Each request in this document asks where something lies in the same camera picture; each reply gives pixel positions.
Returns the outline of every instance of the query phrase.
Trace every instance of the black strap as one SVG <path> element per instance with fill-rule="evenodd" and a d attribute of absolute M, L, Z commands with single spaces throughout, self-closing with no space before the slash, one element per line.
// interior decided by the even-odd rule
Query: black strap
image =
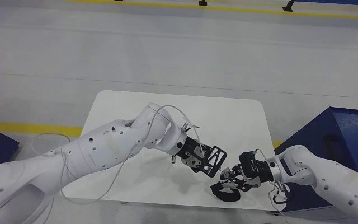
<path fill-rule="evenodd" d="M 222 192 L 221 190 L 224 189 L 224 187 L 222 186 L 221 182 L 213 184 L 212 186 L 210 186 L 210 189 L 216 197 L 218 197 L 224 202 L 237 202 L 238 200 L 240 200 L 241 197 L 238 189 L 230 188 L 232 193 Z"/>

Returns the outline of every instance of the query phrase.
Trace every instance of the robot forearm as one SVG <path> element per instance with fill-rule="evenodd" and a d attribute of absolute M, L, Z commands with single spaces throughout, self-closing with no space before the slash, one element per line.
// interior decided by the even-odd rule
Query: robot forearm
<path fill-rule="evenodd" d="M 188 137 L 187 125 L 180 128 L 161 108 L 148 104 L 133 120 L 115 120 L 44 155 L 0 164 L 0 224 L 35 222 L 62 187 L 116 166 L 143 147 L 177 155 L 194 172 L 213 177 L 226 153 Z"/>

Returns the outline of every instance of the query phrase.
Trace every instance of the cable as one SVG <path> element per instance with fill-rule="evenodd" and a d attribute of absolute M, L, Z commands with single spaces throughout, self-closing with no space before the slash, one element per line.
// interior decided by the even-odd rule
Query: cable
<path fill-rule="evenodd" d="M 66 136 L 66 135 L 64 135 L 64 134 L 60 134 L 60 133 L 46 132 L 46 133 L 38 134 L 37 136 L 35 136 L 34 138 L 32 138 L 30 146 L 31 146 L 32 151 L 35 152 L 35 153 L 36 153 L 37 155 L 39 155 L 39 156 L 49 157 L 49 156 L 46 155 L 46 154 L 41 154 L 41 153 L 39 153 L 39 152 L 36 151 L 35 148 L 34 148 L 34 140 L 37 139 L 38 137 L 44 136 L 44 135 L 46 135 L 46 134 L 52 134 L 52 135 L 55 135 L 55 136 L 63 136 L 63 137 L 65 137 L 65 138 L 67 138 L 68 142 L 71 142 L 71 139 L 70 139 L 68 136 Z M 53 208 L 53 206 L 54 206 L 54 201 L 55 201 L 55 197 L 52 199 L 52 202 L 51 202 L 51 205 L 50 205 L 50 211 L 49 211 L 49 213 L 48 213 L 48 215 L 47 215 L 45 221 L 43 222 L 43 224 L 45 224 L 45 223 L 47 222 L 47 220 L 49 219 L 49 217 L 50 217 L 52 208 Z"/>
<path fill-rule="evenodd" d="M 263 154 L 263 152 L 261 151 L 261 149 L 257 148 L 256 151 L 260 151 L 260 153 L 261 153 L 262 156 L 264 157 L 265 161 L 269 164 L 269 162 L 268 162 L 266 156 Z M 286 221 L 287 224 L 290 224 L 290 222 L 287 220 L 287 217 L 286 217 L 280 210 L 278 210 L 278 209 L 274 206 L 274 204 L 273 204 L 273 202 L 272 202 L 272 198 L 271 198 L 271 195 L 270 195 L 270 194 L 276 190 L 275 176 L 273 175 L 272 177 L 273 177 L 273 179 L 274 179 L 274 183 L 272 184 L 272 185 L 274 186 L 274 188 L 273 188 L 270 192 L 267 193 L 267 196 L 268 196 L 268 198 L 269 198 L 269 200 L 270 200 L 271 205 L 273 206 L 273 208 L 274 208 L 276 211 L 278 211 L 278 212 L 284 217 L 284 219 L 285 219 L 285 221 Z"/>
<path fill-rule="evenodd" d="M 184 114 L 184 112 L 181 111 L 181 110 L 180 110 L 179 108 L 177 108 L 176 106 L 173 106 L 173 105 L 164 105 L 164 106 L 161 106 L 161 107 L 154 113 L 153 118 L 152 118 L 152 121 L 151 121 L 150 126 L 149 126 L 149 129 L 148 129 L 148 132 L 147 132 L 147 134 L 145 135 L 145 137 L 144 137 L 144 139 L 143 139 L 142 141 L 144 141 L 144 140 L 147 138 L 147 136 L 149 135 L 150 129 L 152 128 L 152 125 L 153 125 L 154 118 L 156 117 L 156 115 L 158 114 L 158 112 L 159 112 L 162 108 L 174 108 L 174 109 L 178 110 L 178 111 L 189 121 L 189 123 L 190 123 L 192 129 L 193 129 L 194 132 L 195 132 L 197 141 L 199 142 L 202 156 L 205 158 L 204 150 L 202 150 L 202 145 L 201 145 L 201 142 L 200 142 L 199 135 L 198 135 L 197 132 L 196 132 L 196 128 L 191 124 L 189 118 Z"/>
<path fill-rule="evenodd" d="M 150 133 L 150 130 L 151 130 L 152 125 L 153 125 L 153 122 L 154 122 L 154 118 L 155 118 L 156 115 L 159 113 L 159 111 L 160 111 L 162 108 L 165 108 L 165 107 L 171 107 L 171 108 L 177 109 L 177 110 L 189 121 L 188 117 L 183 113 L 183 111 L 181 111 L 181 110 L 180 110 L 179 108 L 177 108 L 176 106 L 173 106 L 173 105 L 164 105 L 164 106 L 161 106 L 161 107 L 160 107 L 158 110 L 156 110 L 156 112 L 154 113 L 154 115 L 153 115 L 153 117 L 152 117 L 152 120 L 151 120 L 151 122 L 150 122 L 149 128 L 148 128 L 148 131 L 147 131 L 145 137 L 141 140 L 142 143 L 146 140 L 146 138 L 148 137 L 148 135 L 149 135 L 149 133 Z M 205 158 L 204 150 L 202 149 L 202 145 L 201 145 L 201 142 L 200 142 L 199 135 L 197 134 L 196 128 L 195 128 L 193 125 L 191 125 L 191 126 L 192 126 L 192 128 L 193 128 L 193 130 L 194 130 L 194 132 L 195 132 L 195 134 L 196 134 L 197 140 L 198 140 L 199 145 L 200 145 L 200 148 L 201 148 L 202 155 L 203 155 L 203 157 Z M 62 189 L 62 177 L 63 177 L 64 168 L 65 168 L 65 166 L 63 166 L 62 173 L 61 173 L 61 178 L 60 178 L 60 192 L 61 192 L 62 196 L 63 196 L 66 200 L 68 200 L 69 202 L 72 202 L 73 204 L 78 204 L 78 205 L 92 204 L 92 203 L 94 203 L 94 202 L 96 202 L 96 201 L 102 199 L 102 198 L 110 191 L 110 189 L 111 189 L 112 186 L 114 185 L 114 182 L 116 181 L 117 176 L 119 175 L 120 171 L 122 170 L 122 167 L 124 166 L 124 163 L 125 163 L 125 162 L 127 161 L 127 159 L 129 158 L 129 155 L 131 155 L 131 153 L 132 153 L 133 149 L 135 148 L 135 146 L 137 146 L 137 145 L 135 144 L 135 145 L 133 146 L 133 148 L 129 151 L 127 157 L 125 158 L 125 160 L 123 161 L 123 163 L 122 163 L 121 166 L 119 167 L 119 169 L 118 169 L 118 171 L 117 171 L 115 177 L 113 178 L 112 183 L 110 184 L 110 186 L 108 187 L 108 189 L 106 190 L 106 192 L 105 192 L 103 195 L 101 195 L 99 198 L 97 198 L 96 200 L 94 200 L 94 201 L 92 201 L 92 202 L 89 202 L 89 203 L 78 203 L 78 202 L 75 202 L 75 201 L 69 199 L 68 197 L 66 197 L 66 195 L 63 193 L 63 189 Z M 60 153 L 64 156 L 64 164 L 66 164 L 67 158 L 66 158 L 66 155 L 62 152 L 62 148 L 61 148 L 61 152 L 60 152 Z"/>
<path fill-rule="evenodd" d="M 49 214 L 47 215 L 47 217 L 46 217 L 45 221 L 43 222 L 43 224 L 45 224 L 45 223 L 47 222 L 47 220 L 49 219 L 49 217 L 50 217 L 52 208 L 53 208 L 53 206 L 54 206 L 54 201 L 55 201 L 55 197 L 52 199 L 51 206 L 50 206 L 50 210 L 49 210 Z"/>
<path fill-rule="evenodd" d="M 55 136 L 63 136 L 63 137 L 65 137 L 65 138 L 67 138 L 68 142 L 71 142 L 71 139 L 69 139 L 68 136 L 66 136 L 66 135 L 64 135 L 64 134 L 60 134 L 60 133 L 45 132 L 45 133 L 38 134 L 37 136 L 35 136 L 35 137 L 31 140 L 31 149 L 32 149 L 33 152 L 35 152 L 35 153 L 36 153 L 37 155 L 39 155 L 39 156 L 48 157 L 48 155 L 43 154 L 43 153 L 40 153 L 40 152 L 38 152 L 38 151 L 36 151 L 36 150 L 34 149 L 34 140 L 37 139 L 38 137 L 44 136 L 44 135 L 46 135 L 46 134 L 48 134 L 48 135 L 52 134 L 52 135 L 55 135 Z"/>

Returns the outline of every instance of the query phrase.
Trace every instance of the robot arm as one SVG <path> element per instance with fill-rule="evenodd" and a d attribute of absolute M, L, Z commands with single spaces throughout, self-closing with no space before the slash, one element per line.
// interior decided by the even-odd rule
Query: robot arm
<path fill-rule="evenodd" d="M 286 173 L 284 160 L 294 175 Z M 339 210 L 356 216 L 358 211 L 358 173 L 338 162 L 319 158 L 304 146 L 292 146 L 269 162 L 277 164 L 281 176 L 276 182 L 311 185 L 314 191 Z"/>
<path fill-rule="evenodd" d="M 213 177 L 226 153 L 200 147 L 186 128 L 160 106 L 148 104 L 133 120 L 114 120 L 44 155 L 0 164 L 0 224 L 35 222 L 62 187 L 116 166 L 143 147 L 177 155 L 194 172 Z"/>
<path fill-rule="evenodd" d="M 240 164 L 226 168 L 221 181 L 211 189 L 222 197 L 218 189 L 231 188 L 247 192 L 258 188 L 261 183 L 271 181 L 279 190 L 287 192 L 283 183 L 311 185 L 314 191 L 339 210 L 356 216 L 358 211 L 358 173 L 345 166 L 315 156 L 304 146 L 292 146 L 283 153 L 266 161 L 255 159 L 257 150 L 244 152 L 239 156 Z M 290 173 L 288 175 L 281 163 L 284 160 Z M 232 193 L 240 199 L 238 193 Z"/>

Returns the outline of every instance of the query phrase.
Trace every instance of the black post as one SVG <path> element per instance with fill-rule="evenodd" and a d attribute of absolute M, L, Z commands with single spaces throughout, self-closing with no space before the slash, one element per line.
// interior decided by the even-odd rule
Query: black post
<path fill-rule="evenodd" d="M 208 3 L 207 3 L 206 0 L 201 0 L 201 1 L 199 2 L 199 6 L 207 6 L 207 5 L 208 5 Z"/>
<path fill-rule="evenodd" d="M 295 2 L 295 0 L 291 0 L 287 3 L 287 6 L 282 7 L 285 12 L 292 12 L 292 5 Z"/>

